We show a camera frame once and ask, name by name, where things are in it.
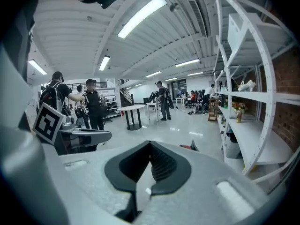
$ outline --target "floor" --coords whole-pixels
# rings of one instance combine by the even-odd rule
[[[103,146],[98,146],[96,152],[106,149],[116,148],[123,145],[139,145],[146,140],[154,140],[179,145],[191,145],[194,140],[197,148],[203,154],[223,161],[223,152],[221,147],[221,136],[218,122],[208,121],[208,115],[187,113],[192,109],[171,110],[172,120],[160,121],[162,118],[159,113],[159,121],[156,121],[156,113],[150,109],[150,120],[148,118],[147,108],[140,110],[142,128],[136,131],[126,129],[126,118],[112,118],[113,122],[107,121],[104,129],[112,133],[112,138]],[[149,164],[141,176],[136,186],[138,210],[144,210],[150,201],[150,195],[147,191],[155,184],[151,174],[151,164]]]

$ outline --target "brick wall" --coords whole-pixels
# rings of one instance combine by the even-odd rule
[[[278,58],[273,60],[273,67],[276,78],[277,92],[300,94],[300,54],[298,48],[293,48]],[[261,67],[262,90],[266,91],[266,77],[263,67]],[[245,79],[256,82],[254,71],[249,72]],[[241,83],[242,77],[236,80]],[[235,97],[248,107],[248,113],[255,116],[256,101]],[[260,120],[264,122],[266,104],[262,103]],[[277,103],[273,130],[276,132],[293,150],[300,145],[300,107],[291,104]]]

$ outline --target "ceiling light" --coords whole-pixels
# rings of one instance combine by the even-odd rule
[[[201,134],[201,133],[192,133],[192,132],[189,132],[189,133],[192,134],[192,135],[203,136],[203,134]]]
[[[175,65],[175,67],[181,67],[181,66],[184,66],[184,65],[187,65],[187,64],[191,64],[191,63],[195,63],[195,62],[199,62],[199,61],[200,61],[200,59],[195,59],[195,60],[183,62],[183,63]]]
[[[148,76],[146,76],[146,77],[152,77],[152,76],[154,76],[154,75],[156,75],[156,74],[159,74],[159,73],[161,73],[161,71],[156,72],[156,73],[152,73],[152,74],[150,74],[150,75],[148,75]]]
[[[198,75],[198,74],[203,74],[203,72],[188,74],[188,76],[193,76],[193,75]]]
[[[167,79],[166,82],[167,82],[167,81],[176,80],[176,79],[177,79],[177,77],[175,77],[175,78],[170,78],[170,79]]]
[[[34,60],[28,61],[37,71],[39,71],[42,75],[46,75],[47,73],[35,62]]]
[[[100,65],[100,68],[99,68],[99,71],[103,71],[104,68],[106,67],[106,65],[108,64],[108,61],[111,57],[109,56],[104,56],[103,60],[102,60],[102,63]]]
[[[165,0],[152,0],[148,4],[146,4],[140,11],[138,11],[126,25],[122,28],[122,30],[118,33],[118,37],[126,38],[126,36],[137,26],[140,24],[142,20],[148,17],[150,14],[154,13],[156,10],[160,9],[167,2]]]

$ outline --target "white table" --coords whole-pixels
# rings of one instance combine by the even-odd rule
[[[148,111],[148,117],[150,120],[150,113],[149,113],[149,106],[155,106],[155,112],[156,112],[156,121],[158,121],[158,105],[160,104],[160,102],[158,103],[146,103],[147,104],[147,111]]]
[[[181,107],[183,108],[183,109],[185,109],[185,106],[184,106],[184,100],[186,99],[187,97],[177,97],[176,98],[176,106],[178,107],[178,100],[180,100],[181,101]]]
[[[127,106],[127,107],[120,107],[117,109],[117,111],[124,111],[125,112],[125,116],[126,116],[126,122],[127,122],[127,130],[131,130],[131,131],[134,131],[134,130],[138,130],[142,127],[142,124],[141,124],[141,117],[140,117],[140,108],[142,107],[145,107],[145,105],[133,105],[133,106]],[[139,124],[135,124],[135,120],[133,118],[133,110],[136,110],[137,111],[137,117],[138,117],[138,121],[139,121]],[[128,113],[127,111],[130,111],[130,114],[131,114],[131,120],[132,120],[132,125],[129,124],[129,118],[128,118]]]

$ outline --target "table leg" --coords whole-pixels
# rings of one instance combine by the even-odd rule
[[[142,123],[141,123],[141,117],[140,117],[140,109],[137,109],[136,111],[137,111],[137,118],[139,120],[139,126],[141,128],[142,127]]]
[[[131,114],[132,125],[134,125],[135,124],[135,119],[133,118],[133,112],[132,112],[132,110],[130,110],[130,114]]]
[[[126,117],[126,122],[127,122],[127,129],[130,130],[130,124],[129,124],[129,118],[128,118],[127,111],[125,111],[125,117]]]
[[[158,121],[158,104],[155,104],[155,109],[156,109],[156,121]]]
[[[148,118],[150,120],[149,105],[147,104]]]

